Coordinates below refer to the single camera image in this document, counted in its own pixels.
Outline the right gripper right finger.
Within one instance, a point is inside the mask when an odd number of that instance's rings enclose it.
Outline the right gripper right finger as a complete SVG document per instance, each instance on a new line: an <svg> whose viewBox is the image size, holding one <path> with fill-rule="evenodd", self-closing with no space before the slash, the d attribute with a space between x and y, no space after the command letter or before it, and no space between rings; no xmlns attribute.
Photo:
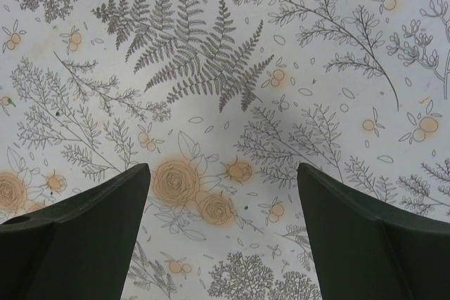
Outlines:
<svg viewBox="0 0 450 300"><path fill-rule="evenodd" d="M448 299L449 224L393 207L307 163L297 170L323 299Z"/></svg>

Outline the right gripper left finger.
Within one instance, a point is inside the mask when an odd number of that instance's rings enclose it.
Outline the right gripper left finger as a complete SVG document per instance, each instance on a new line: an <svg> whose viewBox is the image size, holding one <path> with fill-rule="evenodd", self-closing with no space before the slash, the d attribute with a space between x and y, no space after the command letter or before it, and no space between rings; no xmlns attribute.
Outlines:
<svg viewBox="0 0 450 300"><path fill-rule="evenodd" d="M1 224L2 299L120 299L150 186L137 164Z"/></svg>

